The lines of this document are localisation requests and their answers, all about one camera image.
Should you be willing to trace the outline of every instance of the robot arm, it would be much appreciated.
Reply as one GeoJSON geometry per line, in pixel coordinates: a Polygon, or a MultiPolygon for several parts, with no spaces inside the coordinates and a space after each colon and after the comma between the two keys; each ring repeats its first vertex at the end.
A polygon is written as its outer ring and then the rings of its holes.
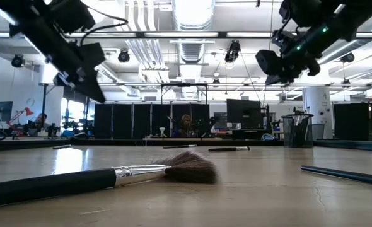
{"type": "Polygon", "coordinates": [[[43,0],[0,0],[0,13],[11,24],[12,37],[24,35],[45,56],[46,63],[59,71],[56,85],[70,86],[105,102],[95,70],[105,60],[100,44],[78,46],[64,38],[65,33],[85,31],[95,25],[86,5],[80,0],[53,0],[49,5],[43,0]]]}
{"type": "Polygon", "coordinates": [[[268,75],[266,84],[292,83],[302,70],[309,76],[320,72],[317,59],[338,39],[355,39],[359,26],[372,16],[372,1],[366,0],[284,0],[279,14],[284,23],[272,34],[272,43],[280,47],[274,51],[260,50],[256,60],[268,75]],[[293,20],[301,28],[297,34],[284,31],[293,20]]]}

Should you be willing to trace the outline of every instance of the brush ferrule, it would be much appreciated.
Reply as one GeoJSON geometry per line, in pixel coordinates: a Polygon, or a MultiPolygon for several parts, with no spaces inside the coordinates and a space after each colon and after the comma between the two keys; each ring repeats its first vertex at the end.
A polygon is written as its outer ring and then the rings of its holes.
{"type": "Polygon", "coordinates": [[[166,165],[134,165],[114,167],[116,172],[115,187],[132,183],[145,182],[165,176],[166,165]]]}

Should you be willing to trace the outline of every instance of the computer monitor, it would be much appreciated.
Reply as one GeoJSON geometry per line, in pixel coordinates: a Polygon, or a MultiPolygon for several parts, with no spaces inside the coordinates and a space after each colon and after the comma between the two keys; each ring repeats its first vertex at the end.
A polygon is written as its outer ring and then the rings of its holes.
{"type": "Polygon", "coordinates": [[[227,122],[241,123],[242,129],[263,129],[262,108],[259,101],[226,100],[227,122]]]}

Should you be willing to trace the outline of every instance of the brush bristles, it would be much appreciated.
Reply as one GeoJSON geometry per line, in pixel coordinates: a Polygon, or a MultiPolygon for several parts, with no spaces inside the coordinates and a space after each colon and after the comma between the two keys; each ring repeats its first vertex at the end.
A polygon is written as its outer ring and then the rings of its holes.
{"type": "Polygon", "coordinates": [[[200,155],[186,151],[174,157],[161,158],[153,164],[170,166],[165,170],[165,178],[178,182],[216,183],[216,167],[200,155]]]}

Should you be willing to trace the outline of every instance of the table surface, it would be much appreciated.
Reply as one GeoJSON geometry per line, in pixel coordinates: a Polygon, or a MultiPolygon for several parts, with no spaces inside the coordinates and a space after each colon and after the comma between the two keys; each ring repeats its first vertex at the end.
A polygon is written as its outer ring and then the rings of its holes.
{"type": "Polygon", "coordinates": [[[372,174],[372,151],[252,147],[78,146],[0,152],[0,181],[149,163],[185,150],[202,153],[217,185],[157,180],[0,207],[0,226],[372,226],[372,185],[302,172],[314,165],[372,174]]]}

